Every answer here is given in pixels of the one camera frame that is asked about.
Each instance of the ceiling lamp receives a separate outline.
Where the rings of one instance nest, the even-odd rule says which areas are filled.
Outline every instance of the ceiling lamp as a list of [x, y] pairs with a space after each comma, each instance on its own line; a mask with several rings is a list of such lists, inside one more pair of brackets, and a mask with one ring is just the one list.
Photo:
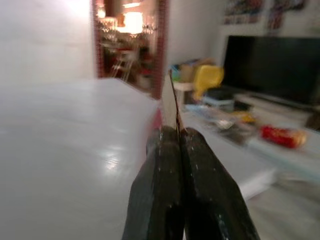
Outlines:
[[143, 0], [126, 0], [125, 4], [123, 4], [123, 7], [125, 9], [129, 9], [129, 8], [134, 8], [134, 7], [138, 7], [141, 5], [141, 2]]

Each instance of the floor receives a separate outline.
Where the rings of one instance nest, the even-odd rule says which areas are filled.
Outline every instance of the floor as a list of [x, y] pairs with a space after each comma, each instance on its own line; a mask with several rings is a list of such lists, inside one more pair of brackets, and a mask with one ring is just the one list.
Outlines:
[[247, 205], [261, 240], [319, 239], [319, 185], [280, 179]]

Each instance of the television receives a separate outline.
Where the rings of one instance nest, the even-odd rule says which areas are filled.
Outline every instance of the television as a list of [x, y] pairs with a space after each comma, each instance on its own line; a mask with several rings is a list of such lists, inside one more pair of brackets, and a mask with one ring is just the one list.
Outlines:
[[320, 103], [320, 39], [229, 36], [222, 85], [272, 101]]

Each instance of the tv stand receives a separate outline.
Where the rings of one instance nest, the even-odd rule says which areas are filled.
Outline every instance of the tv stand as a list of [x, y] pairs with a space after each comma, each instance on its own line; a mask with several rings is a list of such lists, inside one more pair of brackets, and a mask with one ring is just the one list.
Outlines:
[[283, 105], [248, 94], [236, 94], [235, 99], [251, 105], [251, 112], [259, 118], [262, 124], [288, 124], [293, 127], [303, 127], [312, 114], [309, 110]]

